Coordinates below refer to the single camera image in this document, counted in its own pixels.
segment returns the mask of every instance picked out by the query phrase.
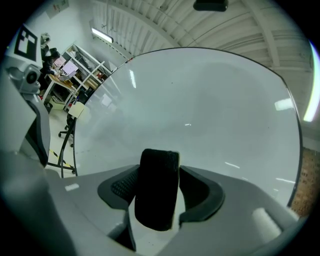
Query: ceiling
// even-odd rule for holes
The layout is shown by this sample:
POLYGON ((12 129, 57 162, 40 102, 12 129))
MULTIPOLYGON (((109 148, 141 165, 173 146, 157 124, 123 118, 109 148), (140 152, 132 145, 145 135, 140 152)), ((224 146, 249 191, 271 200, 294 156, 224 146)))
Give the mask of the ceiling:
MULTIPOLYGON (((94 26, 127 59, 150 51, 203 47, 242 55, 274 70, 288 85, 300 119, 308 107, 313 60, 308 40, 270 0, 229 0, 226 12, 196 11, 195 0, 95 0, 94 26)), ((319 115, 301 122, 320 140, 319 115)))

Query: yellow-black tape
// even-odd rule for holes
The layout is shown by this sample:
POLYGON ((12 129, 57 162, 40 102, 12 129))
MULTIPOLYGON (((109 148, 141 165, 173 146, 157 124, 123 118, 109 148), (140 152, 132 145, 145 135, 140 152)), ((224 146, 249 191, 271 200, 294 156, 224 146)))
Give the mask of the yellow-black tape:
MULTIPOLYGON (((51 152, 52 154, 54 154, 54 155, 59 159, 59 156, 58 156, 58 154, 57 154, 56 152, 54 152, 54 151, 51 150, 51 149, 50 149, 50 152, 51 152)), ((67 167, 74 168, 71 164, 66 163, 65 160, 62 159, 62 161, 63 161, 63 163, 64 163, 67 167)))

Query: person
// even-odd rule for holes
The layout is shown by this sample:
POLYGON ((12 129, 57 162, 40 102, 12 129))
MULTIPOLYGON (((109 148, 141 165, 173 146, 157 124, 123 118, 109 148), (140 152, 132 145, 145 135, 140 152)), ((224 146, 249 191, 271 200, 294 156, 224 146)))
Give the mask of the person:
POLYGON ((43 95, 44 91, 48 88, 45 76, 47 74, 55 74, 52 65, 58 58, 60 58, 60 53, 57 50, 52 52, 50 56, 45 56, 43 58, 42 68, 40 69, 41 74, 38 79, 38 82, 40 83, 40 95, 43 95))

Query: computer monitor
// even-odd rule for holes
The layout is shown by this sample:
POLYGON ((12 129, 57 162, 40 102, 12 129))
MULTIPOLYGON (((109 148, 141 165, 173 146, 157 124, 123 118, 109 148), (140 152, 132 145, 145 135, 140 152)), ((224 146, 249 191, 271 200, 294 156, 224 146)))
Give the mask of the computer monitor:
POLYGON ((56 67, 60 69, 60 67, 66 62, 66 59, 63 56, 60 56, 60 58, 57 58, 54 62, 56 67))
POLYGON ((78 67, 71 61, 69 60, 64 66, 63 66, 63 71, 66 72, 67 75, 70 75, 72 72, 75 72, 78 70, 78 67))

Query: black foam block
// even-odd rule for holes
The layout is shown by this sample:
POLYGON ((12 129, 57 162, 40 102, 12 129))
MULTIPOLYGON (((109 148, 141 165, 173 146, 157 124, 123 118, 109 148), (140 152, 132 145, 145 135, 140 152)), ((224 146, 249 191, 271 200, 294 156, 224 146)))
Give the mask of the black foam block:
POLYGON ((179 153, 145 149, 137 179, 134 213, 144 226, 167 231, 172 227, 179 185, 179 153))

